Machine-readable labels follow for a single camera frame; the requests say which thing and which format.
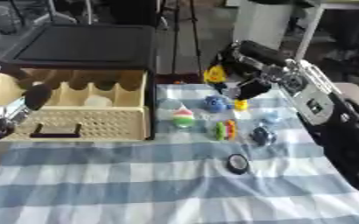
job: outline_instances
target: toy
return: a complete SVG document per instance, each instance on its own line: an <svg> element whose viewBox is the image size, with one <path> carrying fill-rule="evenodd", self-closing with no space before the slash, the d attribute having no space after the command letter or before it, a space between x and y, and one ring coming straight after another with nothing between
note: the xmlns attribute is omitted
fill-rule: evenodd
<svg viewBox="0 0 359 224"><path fill-rule="evenodd" d="M226 109L232 109L233 105L227 104L220 96L210 95L205 99L206 109L211 113L221 113Z"/></svg>
<svg viewBox="0 0 359 224"><path fill-rule="evenodd" d="M228 92L228 86L226 83L226 72L223 69L223 66L216 65L212 66L210 69L204 72L204 82L212 85L220 94L223 94L223 90ZM234 108L238 111L243 111L248 108L248 102L242 98L242 89L241 87L236 87L232 89L233 92L238 92L239 95L231 96L235 97Z"/></svg>
<svg viewBox="0 0 359 224"><path fill-rule="evenodd" d="M190 127L194 125L194 113L191 110L182 107L174 112L172 115L172 121L177 127Z"/></svg>
<svg viewBox="0 0 359 224"><path fill-rule="evenodd" d="M261 123L264 126L272 126L281 121L281 117L279 116L277 111L267 111L263 113L263 118L261 119Z"/></svg>
<svg viewBox="0 0 359 224"><path fill-rule="evenodd" d="M250 133L250 137L258 146L269 146L274 144L277 139L276 134L263 125L255 128L252 133Z"/></svg>
<svg viewBox="0 0 359 224"><path fill-rule="evenodd" d="M213 66L204 72L204 82L223 83L226 81L226 73L223 66Z"/></svg>
<svg viewBox="0 0 359 224"><path fill-rule="evenodd" d="M215 134L219 141L233 140L236 137L236 123L233 120L217 123Z"/></svg>
<svg viewBox="0 0 359 224"><path fill-rule="evenodd" d="M243 111L245 109L248 109L248 101L235 99L234 108L238 111Z"/></svg>
<svg viewBox="0 0 359 224"><path fill-rule="evenodd" d="M243 155L234 154L229 156L226 168L234 174L242 175L249 170L249 162Z"/></svg>

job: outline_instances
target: table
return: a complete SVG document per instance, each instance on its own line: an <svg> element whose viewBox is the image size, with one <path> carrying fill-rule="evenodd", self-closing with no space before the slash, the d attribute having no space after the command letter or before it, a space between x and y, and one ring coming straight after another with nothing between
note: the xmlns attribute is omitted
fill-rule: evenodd
<svg viewBox="0 0 359 224"><path fill-rule="evenodd" d="M249 111L211 115L205 85L160 85L158 102L180 99L196 125L176 129L158 109L158 133L142 143L18 143L0 165L0 223L359 223L359 192L313 143L277 90L250 100ZM273 147L246 137L255 119L282 121ZM234 118L234 142L209 137L215 121ZM235 153L250 160L237 176Z"/></svg>
<svg viewBox="0 0 359 224"><path fill-rule="evenodd" d="M300 42L298 51L295 55L296 60L302 60L305 57L306 50L312 41L313 35L325 10L359 10L359 0L312 0L308 2L316 7L316 12L307 26L305 34Z"/></svg>

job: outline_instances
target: blue object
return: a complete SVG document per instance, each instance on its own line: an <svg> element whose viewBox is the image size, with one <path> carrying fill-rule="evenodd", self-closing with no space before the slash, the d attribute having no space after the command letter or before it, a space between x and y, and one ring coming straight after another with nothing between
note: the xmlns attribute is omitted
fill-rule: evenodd
<svg viewBox="0 0 359 224"><path fill-rule="evenodd" d="M280 117L277 111L273 111L273 112L267 112L263 114L263 118L261 119L261 123L264 126L272 126L275 123L280 122Z"/></svg>
<svg viewBox="0 0 359 224"><path fill-rule="evenodd" d="M207 96L204 102L206 109L211 113L221 113L227 109L233 108L233 105L228 104L223 97L216 95Z"/></svg>

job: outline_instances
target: blue toy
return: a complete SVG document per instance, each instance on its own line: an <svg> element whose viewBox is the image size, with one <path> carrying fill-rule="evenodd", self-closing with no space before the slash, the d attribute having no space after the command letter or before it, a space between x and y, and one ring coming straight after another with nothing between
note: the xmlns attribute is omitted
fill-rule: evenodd
<svg viewBox="0 0 359 224"><path fill-rule="evenodd" d="M206 109L211 113L221 113L227 109L233 108L233 105L228 104L226 99L215 95L207 96L204 103Z"/></svg>

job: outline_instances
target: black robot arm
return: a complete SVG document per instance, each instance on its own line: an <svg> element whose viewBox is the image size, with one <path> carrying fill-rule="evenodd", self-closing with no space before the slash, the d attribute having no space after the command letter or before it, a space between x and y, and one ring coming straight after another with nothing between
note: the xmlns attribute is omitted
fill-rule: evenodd
<svg viewBox="0 0 359 224"><path fill-rule="evenodd" d="M238 86L241 99L277 85L326 157L359 190L359 105L345 97L318 67L305 60L286 59L252 41L229 45L214 64L245 78Z"/></svg>
<svg viewBox="0 0 359 224"><path fill-rule="evenodd" d="M0 62L0 74L22 80L28 77L23 70ZM52 90L45 84L39 84L25 91L18 99L10 104L0 107L0 139L12 134L15 128L22 123L28 115L39 110L51 97Z"/></svg>

